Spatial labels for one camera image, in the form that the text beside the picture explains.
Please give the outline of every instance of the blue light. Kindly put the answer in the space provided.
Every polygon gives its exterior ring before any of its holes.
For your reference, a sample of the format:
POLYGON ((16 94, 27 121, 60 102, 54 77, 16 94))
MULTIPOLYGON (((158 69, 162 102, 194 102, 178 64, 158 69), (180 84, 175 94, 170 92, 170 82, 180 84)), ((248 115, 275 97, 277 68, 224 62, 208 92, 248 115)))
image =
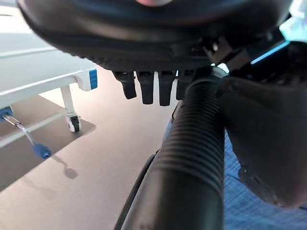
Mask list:
POLYGON ((282 43, 281 45, 275 47, 274 49, 270 50, 269 52, 261 55, 260 57, 256 58, 255 60, 253 60, 251 62, 252 65, 256 64, 257 62, 267 58, 268 56, 272 55, 273 53, 276 53, 278 50, 281 50, 282 48, 286 47, 287 45, 289 45, 290 42, 285 42, 285 43, 282 43))

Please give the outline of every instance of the hospital bed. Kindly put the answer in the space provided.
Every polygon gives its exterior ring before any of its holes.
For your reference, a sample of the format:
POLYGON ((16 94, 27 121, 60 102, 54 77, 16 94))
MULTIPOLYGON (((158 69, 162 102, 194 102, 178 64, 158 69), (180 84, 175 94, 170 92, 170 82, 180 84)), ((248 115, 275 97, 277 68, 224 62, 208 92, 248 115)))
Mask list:
POLYGON ((66 116, 72 132, 80 130, 69 85, 90 91, 97 88, 97 71, 93 62, 65 54, 35 35, 24 22, 19 9, 0 6, 0 123, 8 121, 21 131, 0 137, 0 148, 27 135, 37 155, 47 158, 49 149, 37 144, 30 132, 66 116), (60 88, 65 110, 25 128, 13 118, 11 105, 60 88))

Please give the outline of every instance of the black corrugated hose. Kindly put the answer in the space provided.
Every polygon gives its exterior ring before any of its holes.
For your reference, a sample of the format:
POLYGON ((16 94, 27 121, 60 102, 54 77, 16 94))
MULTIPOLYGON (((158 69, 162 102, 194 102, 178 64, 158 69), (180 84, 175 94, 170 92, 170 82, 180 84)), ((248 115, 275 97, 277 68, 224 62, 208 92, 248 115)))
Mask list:
POLYGON ((124 230, 223 228, 224 125, 217 77, 187 89, 169 138, 157 153, 124 230))

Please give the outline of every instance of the black plastic tab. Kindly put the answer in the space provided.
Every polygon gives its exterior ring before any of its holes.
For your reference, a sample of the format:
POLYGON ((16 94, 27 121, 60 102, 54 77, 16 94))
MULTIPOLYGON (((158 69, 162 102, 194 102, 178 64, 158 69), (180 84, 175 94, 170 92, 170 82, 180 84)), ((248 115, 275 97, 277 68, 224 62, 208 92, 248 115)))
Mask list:
POLYGON ((115 78, 123 85, 124 94, 127 99, 136 97, 134 75, 133 72, 115 72, 113 71, 115 78))
POLYGON ((177 82, 177 92, 176 92, 176 99, 181 101, 184 100, 185 91, 188 85, 191 83, 195 76, 196 70, 180 70, 179 77, 177 82))
POLYGON ((159 96, 161 106, 170 105, 171 91, 175 77, 176 71, 174 70, 159 72, 159 96))
POLYGON ((143 104, 152 104, 154 102, 154 72, 136 72, 141 84, 143 104))

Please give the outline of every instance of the white caster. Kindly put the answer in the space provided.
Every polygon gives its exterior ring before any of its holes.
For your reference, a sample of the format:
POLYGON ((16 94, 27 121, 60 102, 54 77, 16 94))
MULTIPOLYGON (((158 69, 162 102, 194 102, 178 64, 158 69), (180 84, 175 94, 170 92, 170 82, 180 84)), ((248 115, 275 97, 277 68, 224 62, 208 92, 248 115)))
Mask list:
POLYGON ((67 117, 66 122, 68 124, 69 130, 73 133, 79 132, 81 129, 81 123, 78 116, 67 117))

